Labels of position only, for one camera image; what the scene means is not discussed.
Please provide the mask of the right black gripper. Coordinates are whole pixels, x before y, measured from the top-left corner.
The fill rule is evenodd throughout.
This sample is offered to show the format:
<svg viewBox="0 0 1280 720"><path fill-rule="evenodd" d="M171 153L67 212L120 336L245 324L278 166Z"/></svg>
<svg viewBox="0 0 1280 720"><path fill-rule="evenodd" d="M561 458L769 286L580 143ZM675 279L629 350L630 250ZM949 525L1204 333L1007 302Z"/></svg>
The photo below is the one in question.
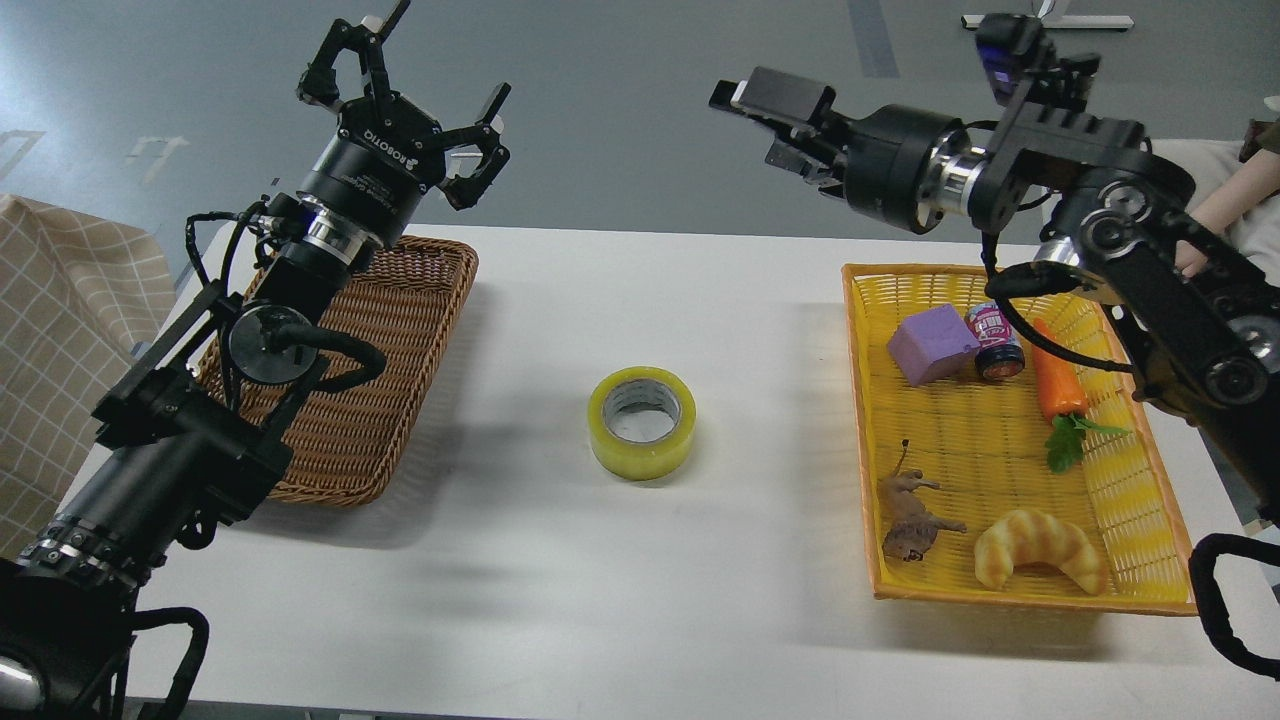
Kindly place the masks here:
<svg viewBox="0 0 1280 720"><path fill-rule="evenodd" d="M886 105L861 119L832 114L836 90L822 82L768 67L746 79L717 82L709 108L746 117L785 138L840 138L832 165L774 138L765 164L799 176L852 211L914 234L933 229L941 211L924 199L936 152L963 122L936 111ZM841 136L841 123L844 131Z"/></svg>

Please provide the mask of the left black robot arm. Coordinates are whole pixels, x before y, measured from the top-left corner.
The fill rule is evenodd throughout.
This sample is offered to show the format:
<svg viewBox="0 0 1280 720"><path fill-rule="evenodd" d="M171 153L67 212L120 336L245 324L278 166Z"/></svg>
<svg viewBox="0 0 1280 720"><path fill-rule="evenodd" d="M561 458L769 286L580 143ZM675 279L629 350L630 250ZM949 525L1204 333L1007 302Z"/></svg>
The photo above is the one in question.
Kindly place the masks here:
<svg viewBox="0 0 1280 720"><path fill-rule="evenodd" d="M3 716L119 719L137 635L187 626L160 719L186 707L209 647L196 609L140 609L177 543L207 547L276 486L320 471L371 498L390 478L476 274L458 242L408 237L439 191L474 206L509 160L498 85L457 129L390 86L383 50L407 10L337 19L300 78L337 118L298 191L223 214L210 277L187 222L200 290L97 402L109 456L3 562Z"/></svg>

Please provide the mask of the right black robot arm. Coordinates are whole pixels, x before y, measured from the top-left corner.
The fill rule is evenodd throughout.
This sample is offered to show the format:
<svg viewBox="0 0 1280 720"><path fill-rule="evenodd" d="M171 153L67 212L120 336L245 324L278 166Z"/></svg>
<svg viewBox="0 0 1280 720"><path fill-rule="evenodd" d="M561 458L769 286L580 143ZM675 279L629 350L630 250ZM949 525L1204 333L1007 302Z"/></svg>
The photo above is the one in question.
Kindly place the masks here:
<svg viewBox="0 0 1280 720"><path fill-rule="evenodd" d="M855 213L923 234L942 217L982 234L986 291L1052 355L1132 375L1137 401L1199 427L1277 520L1277 288L1187 214L1192 177L1143 124L1091 115L1100 58L1060 58L1032 15L992 14L975 46L1001 118L974 145L954 117L835 110L827 85L758 67L709 106L765 127L765 160ZM1125 363L1052 346L1014 299L1078 293L1106 310Z"/></svg>

